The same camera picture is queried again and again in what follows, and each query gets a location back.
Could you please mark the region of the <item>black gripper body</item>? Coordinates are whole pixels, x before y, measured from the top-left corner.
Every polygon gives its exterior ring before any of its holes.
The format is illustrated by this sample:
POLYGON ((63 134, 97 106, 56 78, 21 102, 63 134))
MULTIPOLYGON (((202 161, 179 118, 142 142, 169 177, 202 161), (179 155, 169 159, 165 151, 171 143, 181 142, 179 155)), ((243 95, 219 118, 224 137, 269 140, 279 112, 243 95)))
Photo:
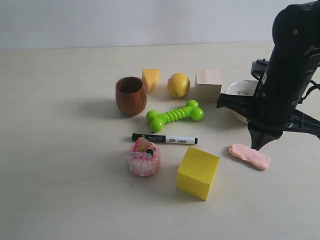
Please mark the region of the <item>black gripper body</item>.
POLYGON ((319 63, 318 49, 293 57, 274 48, 255 96, 249 132, 282 134, 287 122, 282 110, 297 107, 319 63))

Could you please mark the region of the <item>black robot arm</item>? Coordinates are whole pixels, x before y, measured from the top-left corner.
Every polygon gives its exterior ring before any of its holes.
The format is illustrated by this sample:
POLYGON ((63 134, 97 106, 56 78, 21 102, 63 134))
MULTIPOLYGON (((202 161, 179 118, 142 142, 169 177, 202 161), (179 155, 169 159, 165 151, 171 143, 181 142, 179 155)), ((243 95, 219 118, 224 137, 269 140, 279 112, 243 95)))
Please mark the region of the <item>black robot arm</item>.
POLYGON ((274 48, 254 94, 222 93, 216 105, 247 119, 255 149, 284 131, 320 135, 319 120, 296 109, 320 65, 320 2, 288 5, 273 22, 272 38, 274 48))

